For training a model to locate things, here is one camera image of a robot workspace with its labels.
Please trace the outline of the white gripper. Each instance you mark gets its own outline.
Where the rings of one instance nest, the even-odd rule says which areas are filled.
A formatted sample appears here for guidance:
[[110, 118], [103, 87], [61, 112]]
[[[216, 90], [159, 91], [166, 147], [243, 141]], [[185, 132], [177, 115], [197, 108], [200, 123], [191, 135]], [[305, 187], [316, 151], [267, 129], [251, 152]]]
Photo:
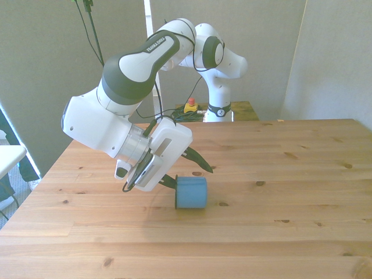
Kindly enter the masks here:
[[162, 119], [151, 135], [149, 144], [150, 161], [141, 169], [134, 186], [141, 191], [151, 191], [156, 184], [176, 189], [177, 180], [166, 173], [182, 157], [195, 162], [209, 173], [213, 173], [209, 163], [189, 145], [192, 132], [189, 128], [174, 123], [168, 118]]

